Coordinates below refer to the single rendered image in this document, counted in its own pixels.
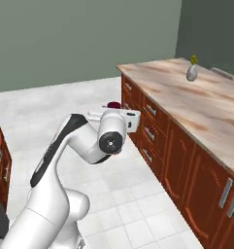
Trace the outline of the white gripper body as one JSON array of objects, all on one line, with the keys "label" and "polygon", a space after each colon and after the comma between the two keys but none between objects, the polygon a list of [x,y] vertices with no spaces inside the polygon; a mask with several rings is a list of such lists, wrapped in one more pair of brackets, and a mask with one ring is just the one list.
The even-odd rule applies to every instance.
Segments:
[{"label": "white gripper body", "polygon": [[93,122],[100,122],[102,116],[103,116],[102,112],[90,112],[90,111],[87,112],[87,118]]}]

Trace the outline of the red-brown wooden cabinet door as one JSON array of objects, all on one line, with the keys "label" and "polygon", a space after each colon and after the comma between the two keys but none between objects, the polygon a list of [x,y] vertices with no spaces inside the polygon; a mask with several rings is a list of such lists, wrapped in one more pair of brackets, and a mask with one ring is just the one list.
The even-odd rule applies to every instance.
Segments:
[{"label": "red-brown wooden cabinet door", "polygon": [[205,249],[210,249],[225,211],[219,201],[230,193],[233,178],[208,152],[197,146],[193,156],[183,214]]},{"label": "red-brown wooden cabinet door", "polygon": [[234,213],[231,218],[226,215],[233,196],[234,189],[217,234],[215,249],[234,249]]},{"label": "red-brown wooden cabinet door", "polygon": [[186,176],[194,147],[194,140],[174,121],[171,121],[163,171],[163,185],[178,208],[182,206]]}]

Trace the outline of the red-brown wooden cabinet run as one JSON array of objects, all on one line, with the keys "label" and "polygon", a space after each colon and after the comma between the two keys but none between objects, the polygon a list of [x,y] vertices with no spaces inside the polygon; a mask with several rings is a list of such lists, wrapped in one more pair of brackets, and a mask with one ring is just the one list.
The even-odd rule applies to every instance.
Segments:
[{"label": "red-brown wooden cabinet run", "polygon": [[12,157],[0,126],[0,200],[7,209],[11,179]]}]

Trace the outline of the red-brown wooden drawer front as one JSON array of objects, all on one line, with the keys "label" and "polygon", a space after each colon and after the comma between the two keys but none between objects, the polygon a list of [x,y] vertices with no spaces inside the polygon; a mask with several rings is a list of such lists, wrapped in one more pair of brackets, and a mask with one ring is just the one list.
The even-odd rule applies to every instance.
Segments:
[{"label": "red-brown wooden drawer front", "polygon": [[[145,161],[149,165],[151,171],[156,176],[156,178],[162,182],[163,181],[163,169],[164,169],[164,156],[165,156],[166,140],[161,139],[157,142],[150,142],[149,139],[142,134],[139,139],[139,150]],[[146,149],[148,154],[152,157],[152,162],[146,158],[142,149]]]},{"label": "red-brown wooden drawer front", "polygon": [[140,110],[140,94],[132,96],[127,92],[121,94],[121,106],[123,108],[123,103],[127,103],[131,110]]},{"label": "red-brown wooden drawer front", "polygon": [[161,158],[165,154],[167,129],[168,117],[166,115],[159,115],[157,119],[152,119],[145,114],[142,115],[141,130],[145,133]]},{"label": "red-brown wooden drawer front", "polygon": [[[129,91],[126,87],[125,87],[125,84],[124,83],[127,83],[129,84],[131,87],[132,87],[132,90]],[[138,87],[136,86],[135,83],[133,83],[132,81],[130,81],[126,76],[124,75],[121,75],[121,86],[122,88],[128,93],[128,94],[131,94],[132,96],[134,95],[137,95],[137,94],[140,94],[140,98],[141,98],[141,92],[140,90],[138,89]]]},{"label": "red-brown wooden drawer front", "polygon": [[[156,110],[155,116],[153,116],[146,107],[146,104],[149,104],[153,109]],[[162,109],[150,100],[147,96],[143,96],[142,98],[142,108],[148,115],[148,117],[160,128],[160,130],[166,134],[168,130],[169,118],[168,116],[162,111]]]}]

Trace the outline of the grey vase with yellow flower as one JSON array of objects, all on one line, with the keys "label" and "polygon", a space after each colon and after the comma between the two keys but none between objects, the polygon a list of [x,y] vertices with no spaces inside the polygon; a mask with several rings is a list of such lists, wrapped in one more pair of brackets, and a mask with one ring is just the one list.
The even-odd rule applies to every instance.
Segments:
[{"label": "grey vase with yellow flower", "polygon": [[190,82],[193,82],[197,78],[197,63],[198,63],[198,57],[194,54],[190,58],[190,66],[187,69],[186,72],[186,79]]}]

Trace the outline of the grey stool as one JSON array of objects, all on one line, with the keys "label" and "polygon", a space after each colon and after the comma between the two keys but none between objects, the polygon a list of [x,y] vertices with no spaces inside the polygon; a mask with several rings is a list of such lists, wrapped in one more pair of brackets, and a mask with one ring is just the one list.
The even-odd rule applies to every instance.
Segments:
[{"label": "grey stool", "polygon": [[226,71],[223,71],[223,70],[221,70],[219,68],[216,68],[216,67],[212,67],[211,71],[213,71],[216,74],[219,74],[220,76],[222,76],[222,77],[224,77],[226,79],[234,81],[234,75],[232,75],[232,74],[230,74],[230,73],[228,73]]}]

